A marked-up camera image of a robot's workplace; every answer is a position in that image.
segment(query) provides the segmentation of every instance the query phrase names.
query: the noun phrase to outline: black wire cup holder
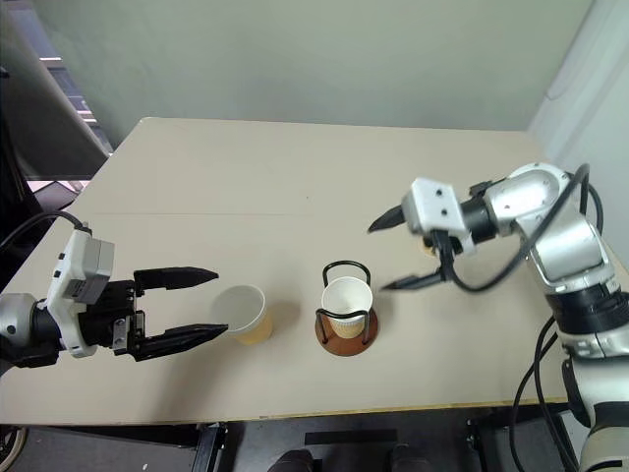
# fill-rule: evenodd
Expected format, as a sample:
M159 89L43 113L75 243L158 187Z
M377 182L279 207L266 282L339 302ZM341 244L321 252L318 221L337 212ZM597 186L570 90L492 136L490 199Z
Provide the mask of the black wire cup holder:
M366 268L364 265L362 265L361 263L357 263L356 261L336 261L334 263L330 263L328 265L326 265L323 268L323 287L327 287L329 285L328 282L328 278L327 278L327 273L334 267L337 266L355 266L358 267L359 269L361 269L364 273L365 273L365 282L367 283L367 285L369 286L369 288L372 287L372 274L370 273L369 269ZM316 323L318 325L318 329L320 329L320 333L321 333L321 340L320 342L322 344L326 344L329 336L327 335L327 333L325 332L325 327L324 327L324 323L323 323L323 317L329 317L335 320L347 320L350 318L354 318L357 316L362 316L365 318L365 326L363 328L363 345L368 344L371 340L372 337L370 337L370 324L372 322L372 317L375 316L375 312L373 311L373 309L370 309L369 311L366 310L359 310L353 313L348 313L345 315L340 315L338 313L333 313L330 312L329 310L325 310L324 308L319 308L318 310L316 310Z

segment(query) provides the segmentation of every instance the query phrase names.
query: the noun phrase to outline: black shoe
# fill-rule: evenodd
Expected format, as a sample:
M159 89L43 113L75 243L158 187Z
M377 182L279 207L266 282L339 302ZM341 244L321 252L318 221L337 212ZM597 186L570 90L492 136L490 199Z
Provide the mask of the black shoe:
M313 455L306 449L289 450L268 472L313 472Z
M391 472L432 472L432 466L408 444L397 444L391 451Z

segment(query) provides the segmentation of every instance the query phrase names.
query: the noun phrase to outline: beige table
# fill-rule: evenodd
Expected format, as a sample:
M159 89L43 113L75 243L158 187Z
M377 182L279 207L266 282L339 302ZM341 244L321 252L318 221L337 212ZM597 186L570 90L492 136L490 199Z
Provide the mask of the beige table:
M531 274L469 295L454 285L377 293L380 333L354 358L325 352L314 333L326 263L366 264L375 286L436 260L404 227L367 235L418 175L451 181L460 198L482 180L541 159L523 133L145 119L71 207L116 245L112 279L137 268L201 266L220 279L140 299L147 329L204 323L241 283L264 290L275 332L245 347L219 337L136 363L99 348L0 380L0 422L139 424L510 402L549 316ZM71 226L55 223L7 291L44 296ZM457 263L467 280L493 274L515 238ZM627 274L620 280L628 285ZM558 348L544 361L548 397L563 397ZM532 398L528 389L526 398Z

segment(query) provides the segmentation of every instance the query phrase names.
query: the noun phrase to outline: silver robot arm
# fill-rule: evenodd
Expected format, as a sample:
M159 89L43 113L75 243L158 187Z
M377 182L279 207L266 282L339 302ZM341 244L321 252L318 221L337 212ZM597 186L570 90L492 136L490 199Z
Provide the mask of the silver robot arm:
M445 252L457 254L473 254L477 244L495 236L518 235L523 247L535 238L527 259L568 354L562 372L569 405L591 428L580 470L629 470L629 304L599 232L580 212L584 208L573 202L555 205L570 182L570 174L535 163L499 182L473 187L472 198L459 204L450 185L421 178L402 205L385 213L370 231L406 221L412 233L441 252L442 267L435 274L405 277L384 287L388 289L449 280L473 292L490 288L492 283L469 287L455 275L453 255L442 254L437 244L444 234L452 247ZM587 177L584 184L587 188ZM543 224L545 229L536 234Z

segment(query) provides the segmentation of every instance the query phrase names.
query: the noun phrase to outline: white paper cup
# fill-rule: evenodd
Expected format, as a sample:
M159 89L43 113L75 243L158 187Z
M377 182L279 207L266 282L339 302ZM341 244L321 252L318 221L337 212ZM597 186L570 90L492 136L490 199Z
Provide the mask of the white paper cup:
M372 290L356 277L339 277L332 280L321 295L323 309L336 315L348 315L359 310L369 312L372 303ZM332 317L328 319L334 332L345 339L360 335L365 328L365 317L362 315L347 320L336 320Z
M227 334L243 344L256 344L271 336L273 321L265 312L262 291L254 285L236 285L220 293L210 309L212 320L229 325Z

